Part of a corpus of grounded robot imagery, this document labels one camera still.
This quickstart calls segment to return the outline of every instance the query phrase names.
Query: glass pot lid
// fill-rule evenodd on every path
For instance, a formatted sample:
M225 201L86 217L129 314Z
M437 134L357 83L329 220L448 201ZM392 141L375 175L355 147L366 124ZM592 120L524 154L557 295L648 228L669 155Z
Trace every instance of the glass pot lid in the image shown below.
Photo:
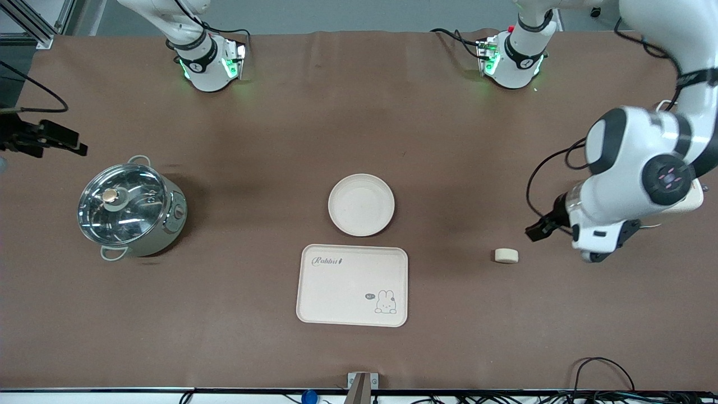
M78 223L94 242L127 244L162 222L168 203L167 189L157 171L136 163L115 165L85 187Z

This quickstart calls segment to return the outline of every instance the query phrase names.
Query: green led light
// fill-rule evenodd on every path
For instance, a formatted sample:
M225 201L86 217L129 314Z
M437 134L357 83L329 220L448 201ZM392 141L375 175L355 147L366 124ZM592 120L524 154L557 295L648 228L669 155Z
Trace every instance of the green led light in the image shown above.
M491 57L491 60L486 62L486 69L485 72L488 75L492 75L496 71L496 65L498 64L498 61L501 60L501 55L499 52L494 53L494 56Z
M190 74L187 72L187 68L185 67L185 64L182 62L182 59L179 60L179 65L182 66L182 70L185 71L185 77L187 80L190 79Z
M539 74L539 69L541 69L541 62L543 62L543 61L544 61L544 57L541 56L541 57L538 59L538 62L536 62L536 69L533 71L533 75Z
M237 68L235 67L235 63L231 60L225 60L222 59L222 65L225 67L225 70L227 71L227 75L229 78L235 78L237 77Z

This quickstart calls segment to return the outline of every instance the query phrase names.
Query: metal bracket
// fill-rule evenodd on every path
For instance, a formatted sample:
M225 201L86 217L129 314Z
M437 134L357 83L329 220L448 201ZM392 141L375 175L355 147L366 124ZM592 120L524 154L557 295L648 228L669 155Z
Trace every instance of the metal bracket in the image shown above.
M351 372L347 373L347 389L352 388L352 383L354 383L354 379L357 377L357 374L359 373L366 373L366 372ZM369 380L371 380L371 388L376 390L379 388L379 374L378 373L367 373L369 375Z
M37 49L50 49L57 30L25 0L0 0L0 9L37 41Z
M347 375L347 380L350 388L344 404L370 404L371 389L379 387L379 374L353 372Z

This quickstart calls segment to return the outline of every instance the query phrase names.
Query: blue object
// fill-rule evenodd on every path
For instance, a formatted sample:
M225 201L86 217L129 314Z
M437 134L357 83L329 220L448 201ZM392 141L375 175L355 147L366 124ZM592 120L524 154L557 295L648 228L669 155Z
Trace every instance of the blue object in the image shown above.
M317 404L319 396L314 390L305 390L302 393L302 404Z

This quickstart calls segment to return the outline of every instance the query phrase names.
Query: pot handle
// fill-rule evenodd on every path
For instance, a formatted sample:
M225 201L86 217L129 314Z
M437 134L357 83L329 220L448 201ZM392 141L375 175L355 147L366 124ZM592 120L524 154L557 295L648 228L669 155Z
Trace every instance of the pot handle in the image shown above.
M102 247L100 247L100 256L105 261L109 261L109 262L119 261L119 260L122 260L122 258L125 256L125 254L127 254L127 252L129 250L130 250L129 247L116 248L116 247L102 246ZM110 258L106 255L108 251L122 251L122 253L120 253L120 255L115 258Z
M147 164L145 164L147 167L152 167L152 162L149 161L149 157L145 155L137 155L130 157L130 160L127 160L127 163L135 162L137 160L147 160Z

